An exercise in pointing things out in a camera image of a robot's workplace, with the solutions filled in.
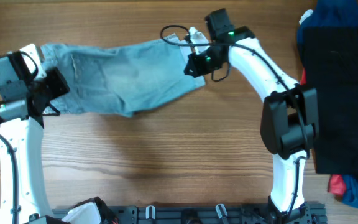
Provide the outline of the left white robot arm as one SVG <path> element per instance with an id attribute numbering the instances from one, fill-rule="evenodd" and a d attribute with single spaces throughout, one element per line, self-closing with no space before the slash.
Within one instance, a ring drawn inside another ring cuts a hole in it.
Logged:
<path id="1" fill-rule="evenodd" d="M 0 56 L 0 223 L 116 223 L 98 197 L 61 215 L 50 207 L 41 156 L 44 110 L 70 89 L 42 60 L 34 44 Z"/>

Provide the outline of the light blue denim shorts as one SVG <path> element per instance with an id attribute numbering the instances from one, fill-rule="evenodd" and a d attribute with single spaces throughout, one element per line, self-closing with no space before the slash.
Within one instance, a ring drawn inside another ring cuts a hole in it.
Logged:
<path id="1" fill-rule="evenodd" d="M 125 117 L 158 108 L 206 84 L 184 74 L 190 48 L 182 44 L 176 34 L 110 49 L 45 44 L 43 68 L 57 68 L 70 89 L 51 104 L 62 114 Z"/>

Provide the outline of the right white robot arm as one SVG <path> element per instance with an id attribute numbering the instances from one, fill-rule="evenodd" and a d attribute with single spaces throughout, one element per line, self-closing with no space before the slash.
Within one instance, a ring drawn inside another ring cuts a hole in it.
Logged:
<path id="1" fill-rule="evenodd" d="M 223 64 L 248 80 L 263 102 L 260 135 L 273 155 L 269 223 L 295 222 L 307 215 L 302 193 L 303 170 L 319 135 L 316 89 L 288 76 L 262 49 L 246 26 L 235 28 L 225 9 L 205 17 L 211 41 L 195 44 L 185 75 L 213 74 Z"/>

